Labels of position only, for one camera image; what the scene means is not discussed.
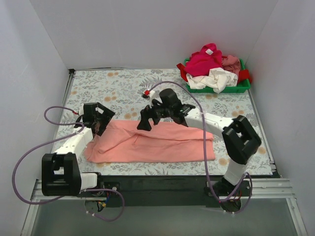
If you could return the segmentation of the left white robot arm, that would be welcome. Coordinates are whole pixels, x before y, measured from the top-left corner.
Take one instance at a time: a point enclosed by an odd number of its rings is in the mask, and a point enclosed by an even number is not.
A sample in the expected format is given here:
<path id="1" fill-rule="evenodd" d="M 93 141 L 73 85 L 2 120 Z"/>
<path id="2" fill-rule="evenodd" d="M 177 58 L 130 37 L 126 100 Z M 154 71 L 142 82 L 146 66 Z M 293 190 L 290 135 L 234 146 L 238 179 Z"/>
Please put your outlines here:
<path id="1" fill-rule="evenodd" d="M 42 157 L 42 193 L 45 196 L 77 196 L 88 190 L 98 197 L 105 190 L 100 173 L 81 172 L 78 158 L 95 136 L 104 133 L 115 112 L 96 102 L 84 103 L 73 113 L 78 118 L 69 124 L 73 127 L 70 137 L 56 151 Z"/>

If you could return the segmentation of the salmon pink t shirt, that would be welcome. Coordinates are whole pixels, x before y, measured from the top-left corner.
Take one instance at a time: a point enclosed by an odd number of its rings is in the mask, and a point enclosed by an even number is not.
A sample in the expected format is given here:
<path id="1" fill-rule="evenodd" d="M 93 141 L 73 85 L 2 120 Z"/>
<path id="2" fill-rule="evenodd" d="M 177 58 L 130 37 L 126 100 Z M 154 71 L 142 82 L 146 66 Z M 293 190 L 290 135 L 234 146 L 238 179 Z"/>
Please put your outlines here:
<path id="1" fill-rule="evenodd" d="M 112 120 L 84 150 L 93 163 L 177 163 L 215 159 L 214 137 L 174 122 L 160 122 L 151 131 L 137 129 L 135 120 Z"/>

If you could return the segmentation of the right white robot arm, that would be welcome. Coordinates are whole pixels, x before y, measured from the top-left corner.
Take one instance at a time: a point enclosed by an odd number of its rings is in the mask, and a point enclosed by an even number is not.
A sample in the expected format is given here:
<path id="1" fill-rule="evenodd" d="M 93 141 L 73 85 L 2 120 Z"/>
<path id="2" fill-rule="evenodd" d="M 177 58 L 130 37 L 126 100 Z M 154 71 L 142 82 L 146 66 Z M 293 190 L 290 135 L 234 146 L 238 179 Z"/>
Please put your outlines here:
<path id="1" fill-rule="evenodd" d="M 225 192 L 231 196 L 241 189 L 248 161 L 261 145 L 260 137 L 246 117 L 225 118 L 205 113 L 200 106 L 182 103 L 170 88 L 159 94 L 146 90 L 142 96 L 150 103 L 141 110 L 137 129 L 151 131 L 149 120 L 157 125 L 162 118 L 171 118 L 179 125 L 198 128 L 222 138 L 230 163 L 222 179 L 212 188 L 216 194 Z"/>

